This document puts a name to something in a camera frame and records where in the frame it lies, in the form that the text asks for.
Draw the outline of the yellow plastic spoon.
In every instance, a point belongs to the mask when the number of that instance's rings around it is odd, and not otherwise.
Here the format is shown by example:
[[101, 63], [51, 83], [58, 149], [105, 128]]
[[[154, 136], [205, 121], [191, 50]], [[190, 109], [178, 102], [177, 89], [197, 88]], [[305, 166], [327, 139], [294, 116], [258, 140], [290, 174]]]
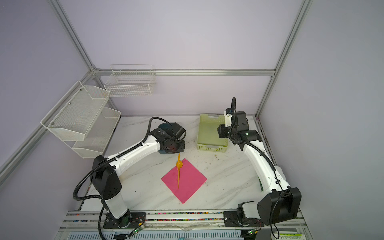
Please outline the yellow plastic spoon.
[[178, 171], [178, 176], [177, 176], [177, 189], [180, 187], [180, 174], [181, 174], [181, 168], [183, 167], [183, 162], [181, 160], [177, 161], [177, 171]]

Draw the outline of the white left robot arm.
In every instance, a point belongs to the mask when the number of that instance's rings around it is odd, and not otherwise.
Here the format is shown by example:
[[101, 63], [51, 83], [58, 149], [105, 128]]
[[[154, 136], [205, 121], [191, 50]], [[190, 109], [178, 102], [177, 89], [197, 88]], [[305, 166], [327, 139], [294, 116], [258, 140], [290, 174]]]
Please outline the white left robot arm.
[[164, 123], [154, 130], [147, 130], [142, 141], [121, 153], [94, 159], [93, 168], [99, 168], [91, 174], [91, 183], [101, 196], [103, 207], [116, 221], [128, 220], [130, 210], [122, 196], [120, 176], [145, 157], [161, 154], [179, 154], [185, 150], [184, 137], [187, 131], [178, 123]]

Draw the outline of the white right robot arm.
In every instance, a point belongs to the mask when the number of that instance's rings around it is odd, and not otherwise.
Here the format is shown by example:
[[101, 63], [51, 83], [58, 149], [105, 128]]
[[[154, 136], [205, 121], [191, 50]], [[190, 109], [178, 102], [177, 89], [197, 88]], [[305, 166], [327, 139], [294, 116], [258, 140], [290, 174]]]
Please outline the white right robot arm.
[[261, 185], [264, 197], [257, 203], [244, 202], [238, 206], [238, 219], [242, 224], [250, 220], [260, 220], [271, 226], [295, 219], [299, 212], [302, 194], [292, 188], [268, 156], [262, 138], [257, 130], [249, 128], [245, 112], [224, 111], [225, 124], [219, 125], [221, 139], [229, 139], [239, 146], [251, 161]]

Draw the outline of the pink paper napkin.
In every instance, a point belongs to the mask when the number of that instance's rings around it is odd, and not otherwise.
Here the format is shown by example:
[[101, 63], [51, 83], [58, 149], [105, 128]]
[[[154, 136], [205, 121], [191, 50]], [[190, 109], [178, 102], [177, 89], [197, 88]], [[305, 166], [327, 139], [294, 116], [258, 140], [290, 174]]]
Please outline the pink paper napkin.
[[185, 204], [207, 181], [207, 178], [187, 159], [183, 159], [182, 162], [179, 189], [177, 189], [177, 167], [172, 168], [161, 180], [176, 198]]

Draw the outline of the light green perforated basket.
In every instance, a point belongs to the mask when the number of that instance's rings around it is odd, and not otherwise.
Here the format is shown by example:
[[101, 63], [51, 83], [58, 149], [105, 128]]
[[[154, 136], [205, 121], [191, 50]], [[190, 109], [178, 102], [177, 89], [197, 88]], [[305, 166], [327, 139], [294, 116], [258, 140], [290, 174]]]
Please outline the light green perforated basket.
[[225, 153], [228, 139], [219, 138], [217, 128], [225, 124], [223, 115], [200, 114], [197, 149], [199, 151]]

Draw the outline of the white mesh lower shelf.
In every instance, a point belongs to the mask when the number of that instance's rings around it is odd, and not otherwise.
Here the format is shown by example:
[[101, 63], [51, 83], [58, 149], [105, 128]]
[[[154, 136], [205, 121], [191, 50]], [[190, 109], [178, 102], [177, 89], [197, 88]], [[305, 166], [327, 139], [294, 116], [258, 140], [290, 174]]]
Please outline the white mesh lower shelf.
[[85, 140], [83, 142], [76, 142], [72, 147], [73, 151], [83, 159], [94, 159], [102, 155], [120, 118], [121, 112], [104, 108]]

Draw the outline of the white mesh shelf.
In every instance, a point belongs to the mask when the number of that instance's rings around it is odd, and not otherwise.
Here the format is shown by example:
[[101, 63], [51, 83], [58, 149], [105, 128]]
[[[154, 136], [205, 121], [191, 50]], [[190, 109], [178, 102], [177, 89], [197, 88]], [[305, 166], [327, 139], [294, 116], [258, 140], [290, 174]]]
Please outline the white mesh shelf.
[[83, 159], [94, 159], [102, 155], [120, 118], [121, 112], [104, 108], [85, 140], [83, 142], [76, 142], [72, 147], [73, 151]]
[[110, 99], [110, 92], [76, 82], [41, 120], [63, 142], [83, 142]]

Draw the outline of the white mesh upper shelf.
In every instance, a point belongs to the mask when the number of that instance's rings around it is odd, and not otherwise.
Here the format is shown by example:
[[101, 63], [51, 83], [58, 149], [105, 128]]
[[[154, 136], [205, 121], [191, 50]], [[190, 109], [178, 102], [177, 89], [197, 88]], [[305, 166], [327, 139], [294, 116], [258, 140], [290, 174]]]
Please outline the white mesh upper shelf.
[[83, 142], [110, 99], [110, 92], [76, 82], [41, 120], [63, 142]]

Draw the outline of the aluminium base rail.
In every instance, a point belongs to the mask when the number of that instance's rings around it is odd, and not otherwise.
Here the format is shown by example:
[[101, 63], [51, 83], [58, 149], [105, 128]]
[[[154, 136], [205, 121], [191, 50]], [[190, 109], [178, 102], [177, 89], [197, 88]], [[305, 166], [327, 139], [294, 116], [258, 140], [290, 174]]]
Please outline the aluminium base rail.
[[271, 240], [270, 227], [256, 224], [240, 227], [225, 216], [225, 210], [145, 211], [143, 218], [134, 217], [125, 229], [111, 228], [106, 214], [99, 211], [68, 212], [59, 228], [56, 240]]

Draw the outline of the aluminium frame post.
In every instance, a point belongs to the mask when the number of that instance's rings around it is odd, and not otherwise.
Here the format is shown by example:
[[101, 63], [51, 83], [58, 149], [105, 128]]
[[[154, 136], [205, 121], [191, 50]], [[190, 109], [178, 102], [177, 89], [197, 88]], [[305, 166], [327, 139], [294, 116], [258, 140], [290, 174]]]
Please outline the aluminium frame post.
[[276, 67], [275, 67], [275, 73], [271, 76], [269, 84], [266, 88], [266, 91], [263, 95], [263, 98], [261, 100], [261, 103], [255, 113], [255, 117], [258, 119], [260, 118], [263, 109], [265, 108], [265, 105], [269, 99], [270, 94], [272, 93], [273, 87], [275, 86], [278, 77], [283, 69], [283, 66], [289, 56], [289, 53], [292, 49], [292, 46], [299, 34], [300, 28], [309, 12], [309, 9], [312, 5], [313, 1], [312, 0], [304, 0], [302, 1], [301, 7], [299, 9], [299, 12], [297, 14], [297, 17], [295, 18], [294, 24], [290, 30], [290, 33], [288, 35], [288, 38], [285, 42], [285, 45], [283, 47], [283, 50], [280, 54], [280, 57], [277, 61]]

